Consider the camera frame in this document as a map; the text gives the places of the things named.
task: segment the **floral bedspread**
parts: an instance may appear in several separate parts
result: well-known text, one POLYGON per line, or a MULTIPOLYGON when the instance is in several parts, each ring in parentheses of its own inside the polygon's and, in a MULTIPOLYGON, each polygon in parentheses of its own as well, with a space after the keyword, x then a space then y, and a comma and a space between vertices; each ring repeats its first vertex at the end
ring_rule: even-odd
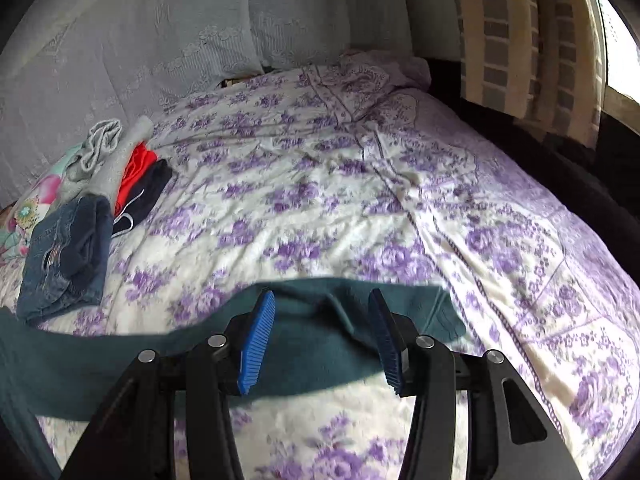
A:
MULTIPOLYGON (((102 304, 43 328, 168 332, 257 280, 440 284, 467 326, 453 347, 501 349, 583 476, 599 478, 640 418, 638 287, 579 218, 427 95, 429 82, 422 60, 353 54, 184 99, 150 143, 176 175, 112 242, 102 304)), ((21 272, 0 269, 4 304, 21 272)), ((459 407, 454 479, 462 395, 459 407)), ((380 374, 232 418, 249 479, 395 480, 411 414, 380 374)), ((85 424, 40 422, 64 465, 85 424)))

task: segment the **curtain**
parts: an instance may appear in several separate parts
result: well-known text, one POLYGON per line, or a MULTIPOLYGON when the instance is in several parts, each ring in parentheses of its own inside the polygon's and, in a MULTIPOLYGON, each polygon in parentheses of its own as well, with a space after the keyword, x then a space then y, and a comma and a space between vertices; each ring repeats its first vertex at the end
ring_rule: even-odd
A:
POLYGON ((598 0, 455 1, 462 97, 594 148, 606 84, 598 0))

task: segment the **green towel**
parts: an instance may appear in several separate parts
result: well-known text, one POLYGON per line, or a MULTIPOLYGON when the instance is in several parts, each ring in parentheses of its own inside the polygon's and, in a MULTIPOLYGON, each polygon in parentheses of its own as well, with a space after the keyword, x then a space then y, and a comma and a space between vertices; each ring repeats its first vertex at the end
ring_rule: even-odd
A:
POLYGON ((257 283, 234 295, 202 322, 162 335, 76 337, 43 332, 0 309, 0 415, 40 471, 60 468, 34 415, 89 420, 102 398, 146 348, 171 355, 222 332, 252 309, 263 288, 276 297, 276 319, 258 383, 246 402, 291 396, 355 381, 382 370, 366 318, 380 288, 392 312, 442 342, 464 335, 449 293, 439 286, 404 286, 317 278, 257 283))

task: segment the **denim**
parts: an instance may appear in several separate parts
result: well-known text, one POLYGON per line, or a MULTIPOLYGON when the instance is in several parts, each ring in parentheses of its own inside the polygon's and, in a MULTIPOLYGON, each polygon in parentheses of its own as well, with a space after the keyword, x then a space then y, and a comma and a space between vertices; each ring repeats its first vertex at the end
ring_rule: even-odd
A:
POLYGON ((38 324, 99 305, 107 272, 113 214, 101 195, 61 206, 33 229, 16 316, 38 324))

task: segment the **red cloth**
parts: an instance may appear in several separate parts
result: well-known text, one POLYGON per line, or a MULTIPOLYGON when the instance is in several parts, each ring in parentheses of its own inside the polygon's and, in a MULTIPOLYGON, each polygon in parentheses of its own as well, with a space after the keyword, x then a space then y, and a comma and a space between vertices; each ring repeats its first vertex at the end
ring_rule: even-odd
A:
POLYGON ((127 203, 127 196, 129 196, 129 191, 131 191, 133 185, 156 160, 158 160, 158 156, 151 150, 148 150, 144 142, 140 142, 140 144, 133 149, 127 167, 124 169, 122 183, 118 191, 115 209, 116 216, 120 214, 122 208, 127 203))

